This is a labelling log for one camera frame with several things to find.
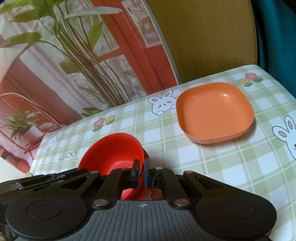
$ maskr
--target gray gripper base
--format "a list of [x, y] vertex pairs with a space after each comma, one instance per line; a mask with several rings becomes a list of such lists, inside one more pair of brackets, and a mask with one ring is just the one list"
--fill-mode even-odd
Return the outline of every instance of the gray gripper base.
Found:
[[111, 209], [95, 211], [84, 227], [60, 241], [204, 240], [200, 231], [189, 211], [174, 209], [167, 201], [120, 200]]

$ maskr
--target blue curtain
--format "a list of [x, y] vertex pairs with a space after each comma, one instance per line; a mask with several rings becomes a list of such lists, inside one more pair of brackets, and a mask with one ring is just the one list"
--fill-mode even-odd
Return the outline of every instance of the blue curtain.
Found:
[[296, 16], [281, 0], [251, 0], [258, 65], [296, 97]]

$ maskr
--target orange tray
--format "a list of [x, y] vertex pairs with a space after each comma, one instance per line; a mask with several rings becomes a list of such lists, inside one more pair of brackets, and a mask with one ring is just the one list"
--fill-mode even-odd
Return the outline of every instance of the orange tray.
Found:
[[211, 83], [186, 90], [177, 99], [177, 118], [186, 136], [210, 144], [244, 134], [254, 110], [241, 90], [228, 83]]

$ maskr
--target printed wall backdrop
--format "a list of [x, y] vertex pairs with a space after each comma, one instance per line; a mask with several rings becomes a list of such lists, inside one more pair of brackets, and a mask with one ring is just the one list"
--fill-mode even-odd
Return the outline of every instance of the printed wall backdrop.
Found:
[[0, 156], [25, 173], [46, 133], [177, 84], [141, 0], [6, 0], [0, 35]]

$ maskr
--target wooden board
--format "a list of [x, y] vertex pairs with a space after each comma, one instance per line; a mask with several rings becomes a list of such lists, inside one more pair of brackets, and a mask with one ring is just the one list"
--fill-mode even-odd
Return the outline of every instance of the wooden board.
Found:
[[257, 64], [249, 0], [146, 0], [167, 42], [180, 83]]

